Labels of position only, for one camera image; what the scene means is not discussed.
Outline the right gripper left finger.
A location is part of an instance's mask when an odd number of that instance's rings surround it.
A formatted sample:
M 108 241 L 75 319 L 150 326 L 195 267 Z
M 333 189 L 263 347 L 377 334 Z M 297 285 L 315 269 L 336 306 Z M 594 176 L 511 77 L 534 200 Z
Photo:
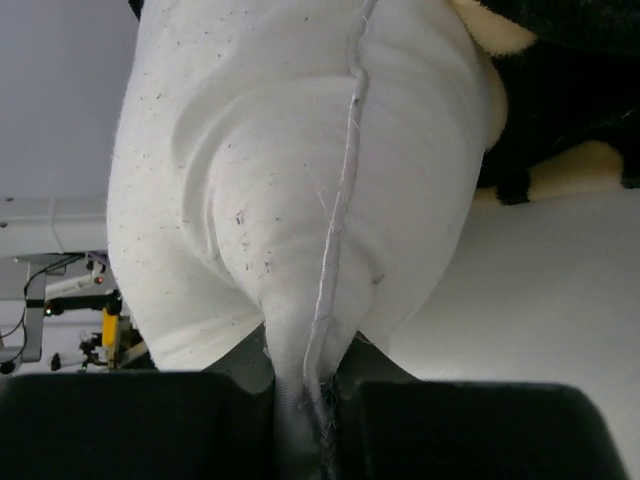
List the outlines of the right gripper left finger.
M 267 391 L 216 373 L 24 375 L 1 383 L 4 479 L 271 479 Z

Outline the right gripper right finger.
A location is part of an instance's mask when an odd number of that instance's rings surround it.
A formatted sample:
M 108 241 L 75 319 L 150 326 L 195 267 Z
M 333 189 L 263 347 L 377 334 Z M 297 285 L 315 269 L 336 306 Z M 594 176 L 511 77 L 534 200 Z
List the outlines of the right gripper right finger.
M 362 382 L 339 404 L 345 479 L 625 479 L 595 405 L 559 384 Z

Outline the white pillow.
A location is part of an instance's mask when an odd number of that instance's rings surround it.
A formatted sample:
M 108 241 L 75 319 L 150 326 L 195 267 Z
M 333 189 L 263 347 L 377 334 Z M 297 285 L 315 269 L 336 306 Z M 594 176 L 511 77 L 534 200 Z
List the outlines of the white pillow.
M 446 1 L 148 1 L 107 199 L 116 282 L 162 370 L 257 327 L 276 465 L 337 473 L 323 393 L 453 255 L 491 131 L 486 64 Z

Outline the black floral pillowcase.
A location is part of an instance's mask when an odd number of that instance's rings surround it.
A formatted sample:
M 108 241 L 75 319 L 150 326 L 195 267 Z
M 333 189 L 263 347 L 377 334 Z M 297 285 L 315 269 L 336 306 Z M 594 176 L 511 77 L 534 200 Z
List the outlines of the black floral pillowcase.
M 486 57 L 492 132 L 474 200 L 515 206 L 639 185 L 639 5 L 456 1 Z

